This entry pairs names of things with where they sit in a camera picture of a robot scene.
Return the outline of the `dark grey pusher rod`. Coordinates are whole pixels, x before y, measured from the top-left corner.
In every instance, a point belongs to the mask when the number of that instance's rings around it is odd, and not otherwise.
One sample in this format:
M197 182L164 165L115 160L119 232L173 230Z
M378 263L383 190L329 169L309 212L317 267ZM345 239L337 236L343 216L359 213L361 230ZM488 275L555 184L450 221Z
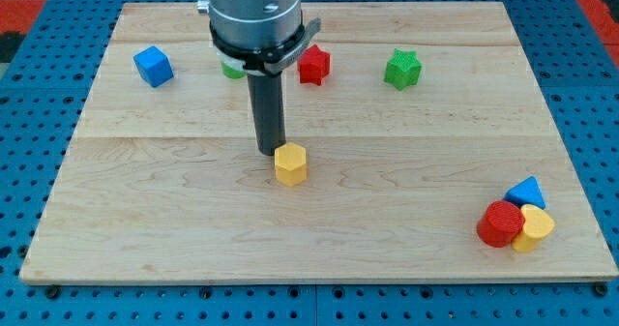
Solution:
M251 111L258 150L274 156L286 143L281 75L248 75Z

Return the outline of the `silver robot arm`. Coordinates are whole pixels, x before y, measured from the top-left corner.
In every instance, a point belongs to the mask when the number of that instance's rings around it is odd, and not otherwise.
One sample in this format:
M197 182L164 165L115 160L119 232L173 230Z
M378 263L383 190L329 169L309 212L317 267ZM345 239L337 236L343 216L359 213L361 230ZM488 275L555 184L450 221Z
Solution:
M213 45L221 62L248 79L260 153L286 143L281 72L305 36L301 0L208 0Z

